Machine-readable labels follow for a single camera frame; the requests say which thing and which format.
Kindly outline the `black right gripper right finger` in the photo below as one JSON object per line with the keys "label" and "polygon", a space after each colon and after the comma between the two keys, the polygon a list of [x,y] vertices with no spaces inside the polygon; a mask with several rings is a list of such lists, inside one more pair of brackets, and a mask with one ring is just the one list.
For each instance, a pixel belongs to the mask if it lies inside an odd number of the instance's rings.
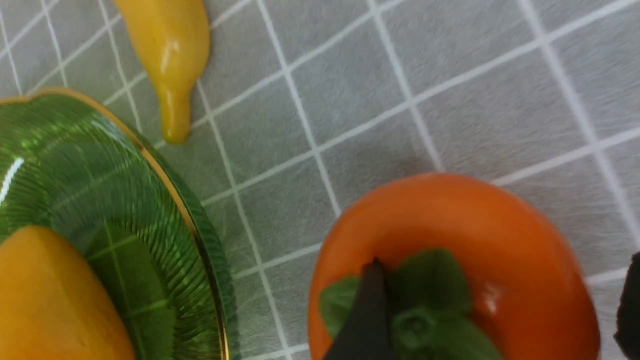
{"label": "black right gripper right finger", "polygon": [[615,316],[614,339],[628,360],[640,358],[640,253],[631,257]]}

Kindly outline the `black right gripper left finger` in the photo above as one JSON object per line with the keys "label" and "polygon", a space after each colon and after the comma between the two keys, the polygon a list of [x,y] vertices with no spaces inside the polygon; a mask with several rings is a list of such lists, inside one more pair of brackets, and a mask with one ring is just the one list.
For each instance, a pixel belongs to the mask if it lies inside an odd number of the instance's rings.
{"label": "black right gripper left finger", "polygon": [[390,333],[386,271],[375,258],[364,265],[354,303],[325,360],[396,360]]}

